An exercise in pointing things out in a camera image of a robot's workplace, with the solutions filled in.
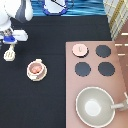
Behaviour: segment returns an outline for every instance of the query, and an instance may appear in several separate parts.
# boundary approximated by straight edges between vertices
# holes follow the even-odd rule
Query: white bowl
[[[80,119],[91,127],[105,127],[115,116],[112,97],[99,87],[87,87],[76,98],[76,111]]]

